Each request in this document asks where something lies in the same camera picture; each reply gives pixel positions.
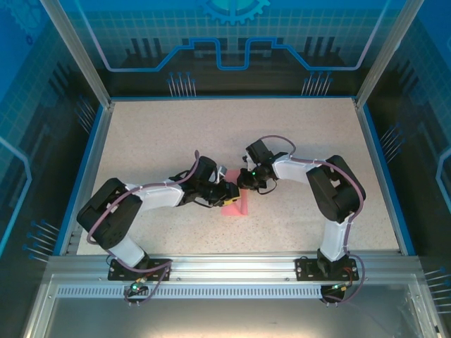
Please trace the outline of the blue printed gear panel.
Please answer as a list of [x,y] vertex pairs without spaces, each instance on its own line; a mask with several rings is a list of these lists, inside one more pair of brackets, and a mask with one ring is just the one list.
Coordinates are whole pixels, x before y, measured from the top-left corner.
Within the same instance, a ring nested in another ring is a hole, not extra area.
[[405,0],[59,0],[114,97],[353,96]]

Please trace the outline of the aluminium side rail blue trim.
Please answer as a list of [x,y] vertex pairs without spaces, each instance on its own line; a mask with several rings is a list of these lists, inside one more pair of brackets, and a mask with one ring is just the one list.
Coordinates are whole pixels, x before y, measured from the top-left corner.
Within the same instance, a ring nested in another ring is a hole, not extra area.
[[404,256],[415,256],[416,250],[407,227],[404,213],[402,212],[400,201],[395,191],[395,186],[388,168],[388,163],[383,155],[381,142],[378,138],[370,110],[366,104],[358,108],[356,103],[355,110],[366,141],[367,149],[369,150],[369,155],[371,157],[374,170],[376,172],[378,184],[381,188],[383,200],[388,210],[388,215],[390,217],[400,253]]
[[55,256],[75,255],[78,252],[83,228],[77,222],[77,215],[92,195],[113,110],[113,104],[109,108],[101,106],[94,119],[75,184],[54,245],[53,255]]

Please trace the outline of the grey metal tray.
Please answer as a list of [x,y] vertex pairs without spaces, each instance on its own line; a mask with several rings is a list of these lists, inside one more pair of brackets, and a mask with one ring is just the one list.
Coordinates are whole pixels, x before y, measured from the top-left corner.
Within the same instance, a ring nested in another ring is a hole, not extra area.
[[23,338],[445,338],[427,288],[368,284],[347,303],[318,299],[62,299],[43,285]]

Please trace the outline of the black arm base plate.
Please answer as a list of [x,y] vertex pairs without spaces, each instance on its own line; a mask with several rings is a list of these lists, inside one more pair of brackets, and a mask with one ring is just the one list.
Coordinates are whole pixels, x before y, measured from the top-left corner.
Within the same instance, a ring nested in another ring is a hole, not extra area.
[[147,281],[157,282],[163,275],[164,266],[167,263],[172,263],[169,259],[155,259],[143,258],[136,266],[138,270],[148,270],[151,268],[158,268],[152,273],[136,273],[130,269],[122,266],[116,259],[113,259],[109,265],[108,280],[110,281],[135,281],[140,277],[146,277]]
[[343,256],[339,261],[329,262],[325,258],[307,258],[302,256],[295,260],[297,281],[359,281],[356,261]]

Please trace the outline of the blue printed side panel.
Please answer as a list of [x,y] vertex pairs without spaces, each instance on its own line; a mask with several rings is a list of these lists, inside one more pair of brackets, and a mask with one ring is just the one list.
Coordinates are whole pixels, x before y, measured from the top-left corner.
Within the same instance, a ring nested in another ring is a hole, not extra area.
[[409,254],[451,338],[451,0],[424,0],[365,110]]
[[102,105],[40,0],[0,0],[0,338],[21,338]]

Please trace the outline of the aluminium frame post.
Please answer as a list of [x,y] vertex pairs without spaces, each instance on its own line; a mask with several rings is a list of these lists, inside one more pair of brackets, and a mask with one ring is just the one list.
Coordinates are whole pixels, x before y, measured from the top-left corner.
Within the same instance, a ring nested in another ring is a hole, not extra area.
[[405,0],[402,10],[356,95],[354,105],[357,110],[362,110],[368,101],[423,3],[424,0]]
[[111,97],[59,0],[39,0],[39,2],[50,17],[99,103],[109,109]]

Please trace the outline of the wide aluminium frame rail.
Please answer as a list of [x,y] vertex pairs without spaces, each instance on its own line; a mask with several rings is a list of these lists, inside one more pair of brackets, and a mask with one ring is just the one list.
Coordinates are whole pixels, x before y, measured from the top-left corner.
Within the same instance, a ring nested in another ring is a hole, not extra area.
[[[356,251],[363,260],[358,269],[365,284],[409,284],[425,282],[421,263],[416,256],[397,251]],[[316,257],[314,251],[281,253],[223,253],[168,255],[173,261],[171,284],[293,284],[296,282],[295,259]],[[107,256],[52,256],[43,275],[43,283],[99,284],[106,281]]]

